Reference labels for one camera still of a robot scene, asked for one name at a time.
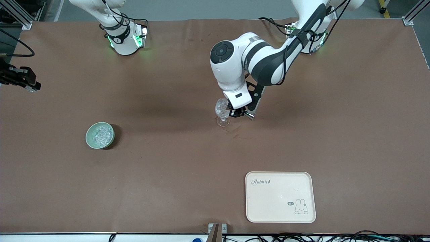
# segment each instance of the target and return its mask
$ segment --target table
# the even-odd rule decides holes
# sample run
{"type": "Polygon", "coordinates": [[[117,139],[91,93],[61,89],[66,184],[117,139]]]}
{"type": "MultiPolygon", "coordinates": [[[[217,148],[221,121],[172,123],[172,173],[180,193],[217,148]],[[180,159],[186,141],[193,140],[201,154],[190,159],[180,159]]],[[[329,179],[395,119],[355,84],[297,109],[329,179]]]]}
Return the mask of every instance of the table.
{"type": "Polygon", "coordinates": [[[192,233],[224,222],[231,233],[430,233],[430,73],[400,19],[340,20],[266,89],[256,120],[224,129],[210,49],[247,31],[277,47],[285,37],[258,20],[149,31],[132,56],[117,55],[97,22],[22,32],[36,55],[12,64],[30,66],[42,89],[0,88],[0,231],[192,233]],[[85,143],[98,121],[114,125],[108,150],[85,143]],[[308,172],[316,221],[250,223],[250,171],[308,172]]]}

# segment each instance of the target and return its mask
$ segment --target brown table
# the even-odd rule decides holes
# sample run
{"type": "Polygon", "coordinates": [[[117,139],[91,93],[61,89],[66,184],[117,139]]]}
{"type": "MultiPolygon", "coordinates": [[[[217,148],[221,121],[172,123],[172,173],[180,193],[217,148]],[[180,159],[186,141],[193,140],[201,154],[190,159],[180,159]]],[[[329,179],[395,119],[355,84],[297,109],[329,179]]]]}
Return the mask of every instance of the brown table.
{"type": "Polygon", "coordinates": [[[0,231],[429,234],[430,73],[413,29],[341,20],[255,121],[222,129],[209,51],[248,31],[284,41],[261,21],[151,22],[148,49],[120,56],[97,22],[24,31],[36,56],[12,64],[42,90],[1,87],[0,231]],[[85,143],[98,121],[115,125],[111,149],[85,143]],[[250,223],[249,171],[310,173],[316,221],[250,223]]]}

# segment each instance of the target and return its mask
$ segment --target glass base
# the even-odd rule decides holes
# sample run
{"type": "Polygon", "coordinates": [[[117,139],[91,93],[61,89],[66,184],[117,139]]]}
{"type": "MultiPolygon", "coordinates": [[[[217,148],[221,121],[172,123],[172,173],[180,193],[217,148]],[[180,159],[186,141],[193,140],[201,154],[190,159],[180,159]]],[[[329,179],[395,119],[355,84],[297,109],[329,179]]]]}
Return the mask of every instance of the glass base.
{"type": "Polygon", "coordinates": [[[216,123],[221,126],[221,127],[225,127],[230,123],[230,119],[229,118],[220,118],[217,117],[216,118],[216,123]]]}

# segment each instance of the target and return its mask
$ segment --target bowl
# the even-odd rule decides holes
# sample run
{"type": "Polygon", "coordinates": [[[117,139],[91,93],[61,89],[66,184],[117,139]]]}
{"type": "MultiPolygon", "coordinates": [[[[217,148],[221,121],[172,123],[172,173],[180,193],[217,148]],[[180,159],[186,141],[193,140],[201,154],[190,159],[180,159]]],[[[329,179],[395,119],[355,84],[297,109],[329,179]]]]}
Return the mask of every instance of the bowl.
{"type": "Polygon", "coordinates": [[[93,149],[103,149],[112,144],[114,128],[106,122],[98,122],[89,127],[85,135],[86,144],[93,149]]]}

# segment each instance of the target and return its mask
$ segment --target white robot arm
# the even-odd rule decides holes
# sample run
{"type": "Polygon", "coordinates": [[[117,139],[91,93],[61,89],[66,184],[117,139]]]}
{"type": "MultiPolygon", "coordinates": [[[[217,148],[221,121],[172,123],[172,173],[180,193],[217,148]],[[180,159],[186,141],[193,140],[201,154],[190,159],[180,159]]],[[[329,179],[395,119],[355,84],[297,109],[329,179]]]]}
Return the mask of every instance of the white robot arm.
{"type": "Polygon", "coordinates": [[[344,8],[356,9],[363,1],[291,0],[299,21],[279,49],[254,33],[217,43],[211,50],[210,63],[219,87],[229,100],[230,116],[246,115],[253,119],[265,87],[280,85],[300,52],[312,53],[321,47],[326,29],[335,17],[332,6],[347,3],[344,8]],[[245,71],[257,85],[245,81],[245,71]]]}
{"type": "Polygon", "coordinates": [[[126,0],[69,0],[94,16],[107,32],[111,46],[120,55],[131,55],[144,47],[147,26],[142,26],[125,18],[117,8],[126,0]]]}

